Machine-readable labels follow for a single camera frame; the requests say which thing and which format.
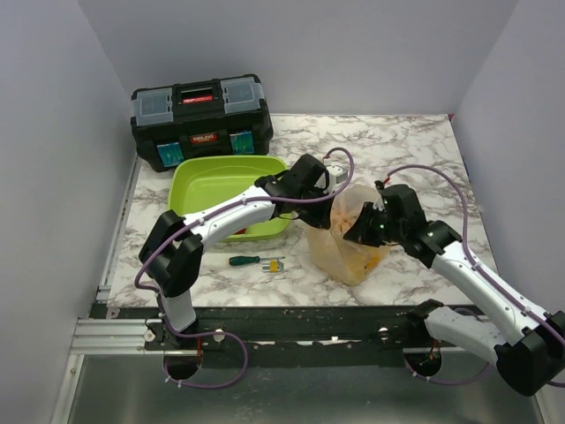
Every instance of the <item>white wall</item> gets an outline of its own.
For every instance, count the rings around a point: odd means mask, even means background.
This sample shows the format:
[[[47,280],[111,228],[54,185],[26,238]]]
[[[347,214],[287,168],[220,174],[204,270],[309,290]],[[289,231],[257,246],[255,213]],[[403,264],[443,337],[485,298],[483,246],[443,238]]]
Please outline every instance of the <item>white wall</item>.
[[[562,0],[521,0],[454,120],[499,271],[552,312],[565,308],[564,20]]]
[[[45,423],[94,300],[134,144],[73,0],[0,3],[0,413]]]
[[[272,111],[449,113],[516,0],[79,0],[126,91],[255,72]]]

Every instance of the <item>metal floor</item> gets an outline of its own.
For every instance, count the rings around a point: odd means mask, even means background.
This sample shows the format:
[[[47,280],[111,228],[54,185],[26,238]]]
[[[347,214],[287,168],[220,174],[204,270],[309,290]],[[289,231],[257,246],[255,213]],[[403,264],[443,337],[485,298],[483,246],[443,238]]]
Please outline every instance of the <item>metal floor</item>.
[[[444,354],[438,376],[461,378],[481,368],[469,354]],[[235,370],[200,370],[219,382]],[[251,368],[222,390],[179,389],[164,382],[160,356],[88,355],[80,373],[74,424],[186,422],[270,424],[542,424],[534,397],[512,391],[495,373],[461,387],[413,379],[404,368]]]

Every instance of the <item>screwdriver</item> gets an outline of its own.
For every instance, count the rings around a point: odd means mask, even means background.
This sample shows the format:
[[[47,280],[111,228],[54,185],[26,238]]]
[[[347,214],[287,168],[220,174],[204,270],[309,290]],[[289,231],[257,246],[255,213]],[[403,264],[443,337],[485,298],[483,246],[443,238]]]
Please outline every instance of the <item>screwdriver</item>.
[[[239,267],[241,265],[247,265],[249,263],[259,263],[261,261],[274,261],[278,259],[284,259],[284,256],[277,256],[275,258],[261,258],[259,256],[232,256],[230,258],[230,265],[232,267]]]

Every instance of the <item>marble countertop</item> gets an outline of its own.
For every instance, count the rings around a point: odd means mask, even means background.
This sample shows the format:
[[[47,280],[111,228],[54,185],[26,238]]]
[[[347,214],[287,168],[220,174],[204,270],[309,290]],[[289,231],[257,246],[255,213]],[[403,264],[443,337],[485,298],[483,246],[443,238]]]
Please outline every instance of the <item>marble countertop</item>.
[[[446,172],[470,200],[471,248],[494,269],[477,204],[464,170],[451,124],[445,115],[415,117],[317,117],[273,115],[275,136],[270,154],[293,164],[302,154],[322,157],[344,146],[356,162],[352,184],[373,186],[386,171],[407,163],[422,163]],[[335,160],[346,164],[344,157]],[[136,290],[137,255],[157,217],[167,209],[172,172],[155,173],[141,161],[139,176],[109,277],[109,307],[155,307],[153,294]],[[441,219],[460,231],[463,213],[453,189],[431,172],[407,170],[394,176],[418,193],[428,219]],[[337,283],[310,263],[308,245],[298,223],[291,222],[280,238],[221,243],[202,260],[200,277],[191,288],[200,307],[301,307],[414,305],[426,299],[446,304],[470,301],[442,276],[426,269],[399,248],[356,287]],[[266,274],[259,265],[232,268],[236,254],[285,256],[285,271]],[[142,281],[149,281],[147,276]]]

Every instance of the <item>toolbox label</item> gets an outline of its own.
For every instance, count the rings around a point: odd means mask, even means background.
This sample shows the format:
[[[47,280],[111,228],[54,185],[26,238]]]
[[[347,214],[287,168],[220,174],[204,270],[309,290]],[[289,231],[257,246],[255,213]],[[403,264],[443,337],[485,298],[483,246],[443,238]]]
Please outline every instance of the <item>toolbox label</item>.
[[[210,134],[193,135],[191,137],[192,144],[208,143],[210,141],[218,140],[217,132],[212,132]]]

